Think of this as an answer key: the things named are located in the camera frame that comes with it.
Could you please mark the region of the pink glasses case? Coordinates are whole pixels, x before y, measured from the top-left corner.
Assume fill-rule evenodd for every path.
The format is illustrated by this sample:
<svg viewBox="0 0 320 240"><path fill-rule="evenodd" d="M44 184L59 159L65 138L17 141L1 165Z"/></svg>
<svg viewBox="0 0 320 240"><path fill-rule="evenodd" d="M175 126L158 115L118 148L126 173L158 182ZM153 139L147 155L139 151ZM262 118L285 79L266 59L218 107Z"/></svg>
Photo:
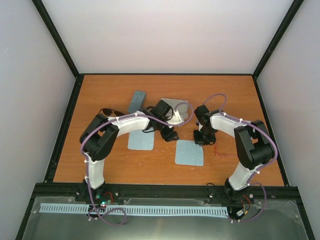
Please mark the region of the pink glasses case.
<svg viewBox="0 0 320 240"><path fill-rule="evenodd" d="M189 115L188 115L189 105L187 103L183 103L183 102L185 102L185 100L183 100L183 99L174 99L174 98L161 98L161 100L163 100L168 105L170 105L174 110L178 110L180 116L184 120L188 119L188 117L189 117Z"/></svg>

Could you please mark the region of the blue grey glasses case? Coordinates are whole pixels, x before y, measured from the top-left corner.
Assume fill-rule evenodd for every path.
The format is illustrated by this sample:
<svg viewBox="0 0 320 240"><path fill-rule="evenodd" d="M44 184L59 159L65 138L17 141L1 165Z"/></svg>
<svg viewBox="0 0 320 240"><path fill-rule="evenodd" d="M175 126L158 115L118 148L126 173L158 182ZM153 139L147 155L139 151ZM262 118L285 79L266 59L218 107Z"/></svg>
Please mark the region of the blue grey glasses case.
<svg viewBox="0 0 320 240"><path fill-rule="evenodd" d="M136 90L133 93L127 112L132 114L138 111L140 108L143 107L145 99L146 99L146 93L144 91Z"/></svg>

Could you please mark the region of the black sunglasses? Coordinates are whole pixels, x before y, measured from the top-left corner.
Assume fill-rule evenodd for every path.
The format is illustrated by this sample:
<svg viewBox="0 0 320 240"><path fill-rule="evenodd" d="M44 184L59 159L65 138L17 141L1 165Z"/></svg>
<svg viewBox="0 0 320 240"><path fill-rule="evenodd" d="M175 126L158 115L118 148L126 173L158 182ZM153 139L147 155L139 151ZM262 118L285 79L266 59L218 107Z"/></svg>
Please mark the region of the black sunglasses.
<svg viewBox="0 0 320 240"><path fill-rule="evenodd" d="M121 117L121 116L124 116L125 114L121 111L105 107L99 110L98 115L104 115L106 117Z"/></svg>

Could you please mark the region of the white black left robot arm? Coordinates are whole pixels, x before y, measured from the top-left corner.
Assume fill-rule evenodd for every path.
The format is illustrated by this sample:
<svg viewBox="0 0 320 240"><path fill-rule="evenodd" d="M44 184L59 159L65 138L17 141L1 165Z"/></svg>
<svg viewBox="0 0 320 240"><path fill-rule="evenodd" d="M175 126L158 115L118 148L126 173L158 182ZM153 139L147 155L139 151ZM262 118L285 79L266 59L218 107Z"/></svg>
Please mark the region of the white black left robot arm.
<svg viewBox="0 0 320 240"><path fill-rule="evenodd" d="M159 131L166 142L179 139L174 126L184 122L177 109L160 100L156 106L142 107L130 114L107 117L97 114L80 137L80 153L85 157L86 195L92 201L103 198L104 163L118 137L134 131Z"/></svg>

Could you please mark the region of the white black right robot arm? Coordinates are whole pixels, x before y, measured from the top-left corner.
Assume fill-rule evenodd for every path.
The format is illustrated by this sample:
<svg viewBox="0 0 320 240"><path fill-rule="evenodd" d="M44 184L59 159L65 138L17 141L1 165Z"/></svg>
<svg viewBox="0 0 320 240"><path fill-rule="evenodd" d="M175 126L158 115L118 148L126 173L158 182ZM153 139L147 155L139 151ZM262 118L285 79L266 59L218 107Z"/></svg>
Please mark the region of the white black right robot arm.
<svg viewBox="0 0 320 240"><path fill-rule="evenodd" d="M239 163L224 184L224 197L234 202L250 186L252 178L277 159L277 146L261 120L244 121L220 110L209 111L204 104L194 114L198 120L198 130L193 131L196 145L214 145L219 131L235 140Z"/></svg>

